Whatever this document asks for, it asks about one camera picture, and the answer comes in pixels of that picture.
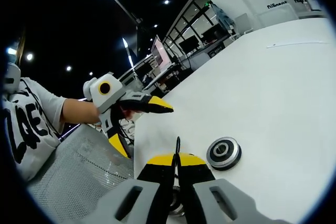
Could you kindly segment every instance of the white t-shirt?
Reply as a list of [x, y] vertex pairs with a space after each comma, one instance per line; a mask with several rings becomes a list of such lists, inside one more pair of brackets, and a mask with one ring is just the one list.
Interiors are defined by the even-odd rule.
[[29, 78], [21, 78], [17, 92], [3, 96], [7, 139], [17, 169], [25, 180], [36, 175], [60, 144], [46, 116], [61, 132], [60, 116], [64, 101], [65, 98], [55, 96]]

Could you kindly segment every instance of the metal bearing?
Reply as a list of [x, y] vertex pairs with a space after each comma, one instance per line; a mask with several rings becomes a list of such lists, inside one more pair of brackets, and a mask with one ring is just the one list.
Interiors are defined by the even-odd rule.
[[169, 211], [170, 216], [180, 217], [184, 215], [179, 186], [173, 186], [173, 199], [170, 204]]
[[241, 158], [242, 149], [232, 137], [221, 137], [214, 141], [206, 152], [206, 159], [216, 170], [229, 170]]

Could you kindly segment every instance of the white table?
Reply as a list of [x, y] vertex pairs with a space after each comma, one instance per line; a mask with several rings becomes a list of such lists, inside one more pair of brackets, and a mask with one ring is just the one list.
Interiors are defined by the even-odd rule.
[[174, 113], [136, 122], [135, 177], [152, 156], [173, 153], [177, 136], [181, 152], [204, 160], [214, 140], [231, 136], [242, 159], [213, 174], [267, 217], [298, 223], [326, 192], [336, 165], [336, 44], [326, 19], [244, 35], [164, 99]]
[[166, 74], [172, 67], [175, 66], [175, 63], [170, 64], [167, 68], [163, 69], [143, 90], [149, 89], [153, 86], [164, 74]]

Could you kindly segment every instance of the person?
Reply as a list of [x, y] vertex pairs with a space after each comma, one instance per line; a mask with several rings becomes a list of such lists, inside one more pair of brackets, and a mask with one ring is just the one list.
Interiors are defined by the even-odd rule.
[[[6, 136], [17, 169], [24, 180], [32, 179], [60, 144], [64, 123], [98, 123], [99, 111], [92, 102], [58, 97], [36, 81], [20, 77], [18, 67], [24, 39], [16, 55], [8, 55], [3, 112]], [[132, 111], [124, 111], [132, 118]]]

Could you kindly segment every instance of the black letter print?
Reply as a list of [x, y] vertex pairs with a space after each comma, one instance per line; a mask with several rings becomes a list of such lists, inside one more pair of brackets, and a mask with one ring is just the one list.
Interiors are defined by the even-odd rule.
[[19, 125], [19, 130], [23, 141], [32, 149], [36, 149], [37, 143], [40, 142], [40, 139], [37, 135], [34, 134], [30, 124], [27, 120], [26, 114], [22, 108], [15, 107], [17, 123]]
[[36, 107], [33, 103], [27, 104], [26, 105], [26, 110], [27, 110], [27, 116], [28, 120], [33, 128], [33, 130], [39, 134], [40, 136], [45, 136], [48, 135], [48, 132], [46, 130], [39, 130], [37, 126], [40, 124], [41, 119], [40, 118], [34, 118], [33, 115], [31, 114], [34, 110], [36, 110]]
[[[42, 116], [42, 114], [43, 114], [42, 107], [37, 102], [35, 102], [35, 107], [36, 107], [36, 109], [38, 109], [38, 113], [40, 114], [40, 116]], [[48, 134], [53, 137], [53, 135], [51, 134], [50, 127], [49, 127], [47, 122], [46, 122], [46, 126], [47, 126], [47, 129], [48, 129]]]
[[21, 142], [16, 148], [15, 140], [14, 140], [14, 134], [13, 134], [13, 125], [12, 125], [12, 117], [10, 116], [10, 110], [4, 109], [5, 118], [7, 118], [7, 130], [8, 130], [8, 137], [9, 141], [11, 143], [11, 148], [14, 156], [14, 160], [21, 164], [22, 158], [26, 153], [27, 145], [25, 142]]

